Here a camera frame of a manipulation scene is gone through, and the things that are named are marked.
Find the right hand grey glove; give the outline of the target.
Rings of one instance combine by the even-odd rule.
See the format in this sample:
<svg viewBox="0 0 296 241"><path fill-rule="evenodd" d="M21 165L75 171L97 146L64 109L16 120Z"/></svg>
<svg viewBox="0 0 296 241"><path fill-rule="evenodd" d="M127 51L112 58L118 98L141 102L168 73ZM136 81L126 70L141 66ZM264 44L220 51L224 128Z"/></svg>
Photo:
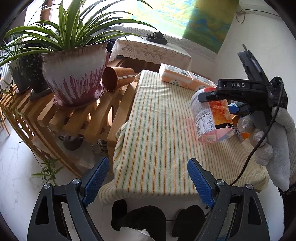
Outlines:
<svg viewBox="0 0 296 241"><path fill-rule="evenodd" d="M255 147L267 124L264 114L256 111L241 118L237 127L240 132L250 134L250 144ZM295 184L295 123L286 109L279 108L275 122L254 153L254 159L267 168L274 186L282 191Z"/></svg>

